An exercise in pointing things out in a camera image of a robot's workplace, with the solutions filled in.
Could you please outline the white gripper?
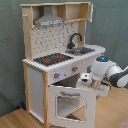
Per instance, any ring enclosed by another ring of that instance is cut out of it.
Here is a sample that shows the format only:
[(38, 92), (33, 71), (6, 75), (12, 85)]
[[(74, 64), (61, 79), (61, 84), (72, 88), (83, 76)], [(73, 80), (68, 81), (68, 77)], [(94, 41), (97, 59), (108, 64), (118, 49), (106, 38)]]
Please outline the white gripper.
[(101, 81), (92, 80), (88, 73), (82, 73), (76, 83), (77, 88), (91, 89), (96, 92), (98, 96), (106, 97), (110, 87)]

